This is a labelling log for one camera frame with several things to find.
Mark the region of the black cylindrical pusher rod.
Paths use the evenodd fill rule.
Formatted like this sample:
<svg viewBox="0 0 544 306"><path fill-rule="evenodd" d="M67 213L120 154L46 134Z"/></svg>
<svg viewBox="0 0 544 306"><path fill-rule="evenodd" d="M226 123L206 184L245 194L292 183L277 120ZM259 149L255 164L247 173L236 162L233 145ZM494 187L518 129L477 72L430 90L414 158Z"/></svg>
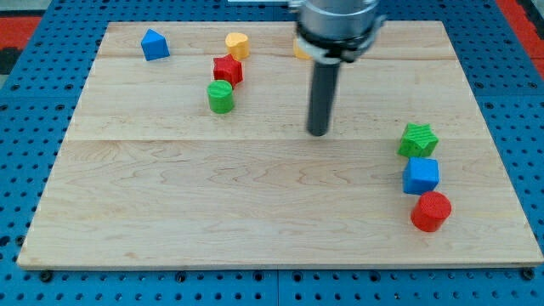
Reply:
<svg viewBox="0 0 544 306"><path fill-rule="evenodd" d="M320 137L328 132L340 66L340 63L314 62L307 120L307 130L313 136Z"/></svg>

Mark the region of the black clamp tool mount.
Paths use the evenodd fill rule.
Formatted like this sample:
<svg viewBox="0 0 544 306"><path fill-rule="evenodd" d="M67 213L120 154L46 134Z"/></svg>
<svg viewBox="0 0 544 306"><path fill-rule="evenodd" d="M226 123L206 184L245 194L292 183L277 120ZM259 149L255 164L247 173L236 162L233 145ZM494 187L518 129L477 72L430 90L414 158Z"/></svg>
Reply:
<svg viewBox="0 0 544 306"><path fill-rule="evenodd" d="M321 64L353 63L371 48L385 20L385 15L378 15L371 26L361 34L345 39L324 38L312 33L298 21L296 23L297 45L314 61Z"/></svg>

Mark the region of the yellow block behind arm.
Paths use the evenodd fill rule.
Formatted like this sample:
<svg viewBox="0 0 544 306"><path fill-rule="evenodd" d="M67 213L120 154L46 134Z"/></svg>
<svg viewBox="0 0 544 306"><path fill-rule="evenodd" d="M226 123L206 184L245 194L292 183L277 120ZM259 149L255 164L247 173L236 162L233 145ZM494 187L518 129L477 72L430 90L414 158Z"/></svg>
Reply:
<svg viewBox="0 0 544 306"><path fill-rule="evenodd" d="M300 60L311 60L312 57L307 54L305 51L303 51L299 44L298 44L298 40L296 38L293 39L293 42L292 42L292 51L293 51L293 54L296 58L300 59Z"/></svg>

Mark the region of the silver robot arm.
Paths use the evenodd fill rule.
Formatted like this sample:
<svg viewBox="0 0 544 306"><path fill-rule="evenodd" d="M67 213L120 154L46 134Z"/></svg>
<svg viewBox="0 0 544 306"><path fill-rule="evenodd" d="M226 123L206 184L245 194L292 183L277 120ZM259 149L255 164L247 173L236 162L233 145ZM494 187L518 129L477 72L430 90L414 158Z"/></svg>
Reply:
<svg viewBox="0 0 544 306"><path fill-rule="evenodd" d="M378 0L297 0L297 45L313 60L307 131L328 132L341 64L353 63L375 42L386 17Z"/></svg>

